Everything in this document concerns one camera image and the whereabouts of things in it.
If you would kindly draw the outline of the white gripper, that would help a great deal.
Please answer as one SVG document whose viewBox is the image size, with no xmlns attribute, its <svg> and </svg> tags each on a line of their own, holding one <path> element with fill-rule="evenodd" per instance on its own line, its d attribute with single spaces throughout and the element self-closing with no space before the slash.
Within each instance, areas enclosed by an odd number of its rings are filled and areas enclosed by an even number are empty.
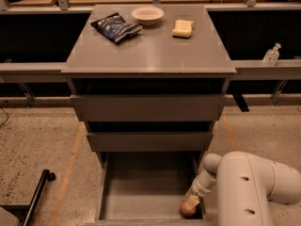
<svg viewBox="0 0 301 226">
<path fill-rule="evenodd" d="M 186 192 L 188 197 L 183 203 L 183 209 L 186 212 L 195 211 L 199 205 L 199 198 L 205 197 L 211 192 L 211 188 L 216 184 L 216 175 L 202 170 L 197 177 L 193 180 L 192 185 Z"/>
</svg>

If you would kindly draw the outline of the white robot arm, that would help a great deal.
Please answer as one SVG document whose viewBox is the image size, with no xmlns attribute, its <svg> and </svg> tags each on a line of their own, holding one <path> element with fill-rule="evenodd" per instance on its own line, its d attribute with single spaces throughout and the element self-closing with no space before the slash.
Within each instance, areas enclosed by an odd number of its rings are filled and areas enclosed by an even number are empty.
<svg viewBox="0 0 301 226">
<path fill-rule="evenodd" d="M 291 166 L 246 152 L 209 153 L 180 206 L 190 218 L 200 199 L 217 186 L 218 226 L 274 226 L 271 202 L 301 202 L 301 173 Z"/>
</svg>

